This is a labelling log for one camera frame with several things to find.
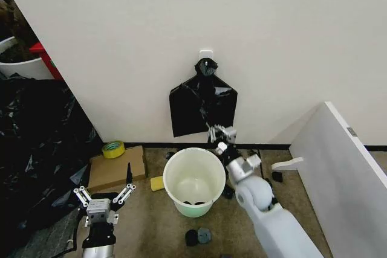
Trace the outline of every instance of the crumpled black plastic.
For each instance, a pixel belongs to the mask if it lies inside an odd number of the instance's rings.
[[[218,65],[208,58],[196,65],[196,76],[172,89],[169,106],[174,137],[205,132],[209,126],[232,126],[238,93],[214,75]]]
[[[71,194],[102,141],[57,80],[0,80],[2,228],[10,250],[79,203]]]

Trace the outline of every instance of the baseboard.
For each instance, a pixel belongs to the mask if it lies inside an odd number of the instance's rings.
[[[387,145],[364,145],[368,151],[387,151]]]
[[[216,147],[215,144],[212,143],[154,143],[154,142],[125,142],[125,147],[133,147],[142,145],[145,148],[188,148],[188,147],[200,147],[205,149],[214,149]],[[254,144],[254,143],[241,143],[236,144],[236,148],[239,149],[271,149],[271,150],[287,150],[289,149],[290,144]]]

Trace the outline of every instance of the tape roll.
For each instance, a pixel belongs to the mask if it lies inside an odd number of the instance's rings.
[[[105,158],[117,158],[125,152],[125,146],[120,140],[109,142],[102,147],[102,153]]]

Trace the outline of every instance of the sponge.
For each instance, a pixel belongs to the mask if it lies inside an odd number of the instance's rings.
[[[156,178],[151,178],[151,190],[153,192],[157,190],[162,190],[164,188],[163,176],[158,176]]]

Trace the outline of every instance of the cardboard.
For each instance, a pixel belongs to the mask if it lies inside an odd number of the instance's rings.
[[[107,159],[103,155],[92,157],[88,190],[98,190],[126,184],[128,163],[131,163],[133,181],[146,178],[143,161],[143,147],[127,148],[125,153],[117,158]]]

